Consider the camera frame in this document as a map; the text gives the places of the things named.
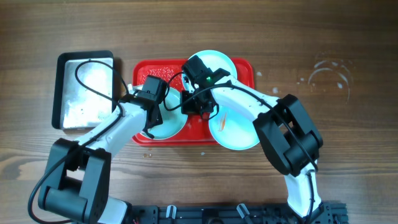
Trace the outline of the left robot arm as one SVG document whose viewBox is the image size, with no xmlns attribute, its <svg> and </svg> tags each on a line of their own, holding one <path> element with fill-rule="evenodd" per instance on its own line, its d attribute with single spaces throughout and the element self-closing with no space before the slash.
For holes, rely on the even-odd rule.
<svg viewBox="0 0 398 224">
<path fill-rule="evenodd" d="M 162 124 L 159 105 L 166 88 L 163 79 L 148 76 L 90 132 L 75 141 L 55 141 L 31 195 L 39 208 L 65 217 L 65 223 L 129 223 L 131 204 L 109 196 L 111 160 L 134 135 Z"/>
</svg>

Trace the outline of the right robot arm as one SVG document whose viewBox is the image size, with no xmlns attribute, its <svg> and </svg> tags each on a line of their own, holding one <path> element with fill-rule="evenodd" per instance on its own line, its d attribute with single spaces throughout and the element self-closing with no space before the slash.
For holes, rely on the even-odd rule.
<svg viewBox="0 0 398 224">
<path fill-rule="evenodd" d="M 288 206 L 310 223 L 322 202 L 315 173 L 323 139 L 299 99 L 260 93 L 223 68 L 212 70 L 197 55 L 182 65 L 182 72 L 194 92 L 181 105 L 224 106 L 252 122 L 268 161 L 285 177 Z"/>
</svg>

